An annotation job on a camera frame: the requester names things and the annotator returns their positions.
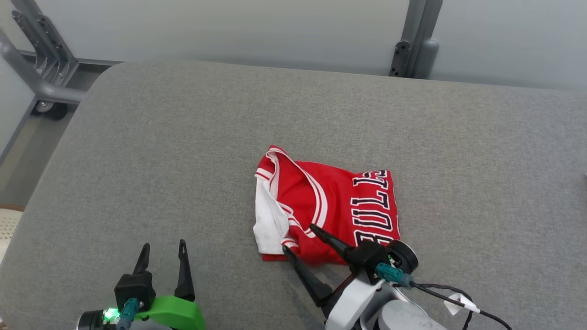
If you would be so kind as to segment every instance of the wheel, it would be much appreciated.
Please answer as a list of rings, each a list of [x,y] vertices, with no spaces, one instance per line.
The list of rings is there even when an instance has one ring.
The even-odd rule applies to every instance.
[[[31,116],[39,117],[43,114],[36,109],[37,105],[35,105],[35,107],[33,108],[33,111],[31,111]]]
[[[45,116],[52,120],[61,120],[68,113],[68,105],[65,103],[55,103],[51,109],[45,112]]]

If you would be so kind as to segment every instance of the red jersey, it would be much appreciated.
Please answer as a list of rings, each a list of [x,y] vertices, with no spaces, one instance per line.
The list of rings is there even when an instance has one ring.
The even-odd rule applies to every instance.
[[[286,245],[310,264],[344,261],[309,229],[324,228],[345,243],[387,244],[400,238],[392,175],[351,173],[309,161],[293,161],[271,146],[255,173],[253,232],[263,259],[285,260]]]

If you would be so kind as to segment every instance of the metal bracket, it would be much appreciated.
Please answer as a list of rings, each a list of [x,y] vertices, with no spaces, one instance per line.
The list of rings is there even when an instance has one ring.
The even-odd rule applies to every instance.
[[[29,42],[35,49],[35,71],[42,78],[46,78],[50,72],[50,68],[55,65],[57,59],[52,56],[51,51],[41,42],[41,37],[38,35],[37,31],[31,27],[31,23],[25,15],[19,11],[12,11],[12,18],[14,18],[16,24],[20,26],[22,32],[25,34],[26,38],[29,39]]]
[[[402,32],[402,41],[396,45],[392,67],[389,71],[390,76],[407,78],[426,76],[422,70],[419,70],[422,56],[420,50],[422,47],[426,47],[423,45],[432,37],[442,3],[443,0],[410,0]],[[410,45],[408,54],[405,54],[401,47],[397,48],[403,42]],[[432,63],[426,62],[425,65],[431,68],[434,58],[435,56],[426,56],[425,60],[431,60]]]
[[[51,44],[55,47],[57,54],[59,55],[57,75],[53,78],[53,83],[62,86],[65,84],[64,81],[68,77],[70,70],[73,72],[73,67],[77,68],[77,60],[75,57],[73,57],[71,50],[69,50],[61,36],[55,30],[53,23],[51,23],[47,16],[38,14],[37,21],[45,30],[45,33],[49,37]]]
[[[397,43],[393,55],[392,68],[389,70],[390,77],[404,77],[406,75],[410,50],[411,45],[408,41],[402,40]]]
[[[14,20],[21,26],[35,49],[37,58],[35,71],[41,75],[41,78],[52,82],[52,86],[65,86],[79,65],[76,58],[57,33],[53,23],[43,15],[34,0],[11,0],[11,2],[17,9],[12,12]],[[53,100],[43,98],[43,93],[38,96],[41,102],[36,107],[37,111],[50,110]]]
[[[0,30],[0,54],[35,92],[39,100],[44,100],[46,103],[79,104],[86,94],[81,90],[54,85],[39,76],[2,30]]]

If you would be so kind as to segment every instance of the green led light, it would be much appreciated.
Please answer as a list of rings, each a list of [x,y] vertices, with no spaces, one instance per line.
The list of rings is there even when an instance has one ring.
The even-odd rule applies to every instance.
[[[104,311],[104,320],[106,322],[114,321],[114,319],[120,318],[120,312],[118,308],[108,308]]]

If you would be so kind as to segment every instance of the white trim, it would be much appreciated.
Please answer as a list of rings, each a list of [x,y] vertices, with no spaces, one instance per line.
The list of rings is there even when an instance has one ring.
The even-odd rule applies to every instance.
[[[269,178],[259,174],[259,173],[255,173],[255,177],[260,179],[260,180],[264,180],[264,181],[269,181]]]
[[[257,177],[253,233],[261,254],[283,254],[281,240],[289,231],[288,215],[271,197],[269,181]]]
[[[273,177],[273,173],[269,172],[268,170],[262,169],[260,167],[257,169],[257,174],[260,174],[260,175],[266,177],[267,180],[270,180]]]
[[[271,159],[273,165],[275,166],[275,171],[273,172],[273,176],[269,179],[269,192],[271,193],[271,197],[277,199],[277,192],[279,190],[279,159],[274,154],[269,154],[267,152],[265,154],[267,158]]]
[[[288,248],[292,248],[292,247],[299,247],[298,242],[296,242],[296,240],[294,240],[291,237],[286,237],[283,240],[281,240],[281,245],[285,245]]]
[[[278,203],[278,204],[281,206],[281,208],[283,208],[283,209],[284,209],[284,211],[285,211],[285,212],[288,214],[288,223],[289,223],[289,225],[290,225],[290,226],[292,226],[292,225],[294,225],[294,226],[297,226],[297,227],[299,227],[301,230],[303,230],[303,228],[302,228],[302,224],[301,224],[301,223],[299,223],[298,219],[297,219],[297,218],[295,217],[295,215],[293,214],[293,213],[294,213],[294,210],[293,210],[291,207],[289,207],[289,206],[285,205],[284,203],[280,203],[280,202],[278,202],[278,201],[276,201],[276,202],[277,202],[277,203]]]
[[[326,213],[328,212],[328,201],[326,199],[326,194],[324,193],[324,189],[316,181],[316,179],[314,177],[312,177],[308,172],[306,172],[298,164],[296,164],[296,162],[293,161],[289,155],[287,155],[283,150],[281,150],[279,148],[275,148],[275,147],[269,148],[269,150],[266,153],[266,155],[270,159],[273,160],[275,158],[274,179],[276,176],[279,175],[279,170],[278,170],[279,161],[277,160],[277,156],[274,155],[275,153],[280,153],[283,156],[285,156],[289,161],[292,162],[293,165],[295,165],[306,176],[306,178],[308,179],[308,182],[310,182],[310,186],[312,186],[312,189],[314,190],[314,194],[316,197],[316,210],[314,211],[312,223],[317,225],[318,227],[323,227],[324,222],[326,221]],[[304,231],[304,234],[306,234],[306,236],[308,236],[309,238],[316,237],[316,235],[312,232],[312,230],[310,230],[310,228],[306,229]]]

